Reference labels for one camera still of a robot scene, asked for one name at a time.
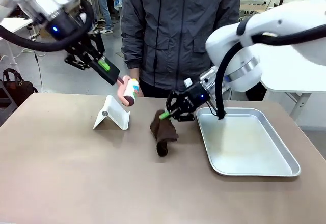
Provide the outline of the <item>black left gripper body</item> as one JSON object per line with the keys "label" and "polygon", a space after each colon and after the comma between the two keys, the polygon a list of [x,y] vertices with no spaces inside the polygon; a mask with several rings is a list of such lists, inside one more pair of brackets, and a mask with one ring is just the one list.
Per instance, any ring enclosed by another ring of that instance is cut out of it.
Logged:
{"label": "black left gripper body", "polygon": [[40,26],[45,29],[55,40],[63,40],[72,36],[75,32],[85,24],[87,14],[84,10],[73,10],[67,13],[63,9],[59,9],[54,13],[54,19],[46,21]]}

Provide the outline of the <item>person's right hand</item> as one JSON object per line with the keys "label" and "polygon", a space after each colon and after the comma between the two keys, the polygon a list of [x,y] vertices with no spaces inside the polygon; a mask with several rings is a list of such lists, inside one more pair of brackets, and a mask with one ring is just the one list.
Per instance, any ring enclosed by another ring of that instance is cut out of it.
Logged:
{"label": "person's right hand", "polygon": [[137,82],[140,81],[140,69],[139,68],[132,68],[129,69],[128,79],[135,79]]}

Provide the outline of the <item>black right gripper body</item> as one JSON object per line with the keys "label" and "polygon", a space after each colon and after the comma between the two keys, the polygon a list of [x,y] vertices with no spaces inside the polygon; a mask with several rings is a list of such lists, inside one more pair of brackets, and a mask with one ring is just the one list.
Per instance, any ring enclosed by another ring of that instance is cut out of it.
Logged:
{"label": "black right gripper body", "polygon": [[198,107],[207,102],[211,96],[204,86],[197,82],[182,92],[182,109],[185,113],[193,113]]}

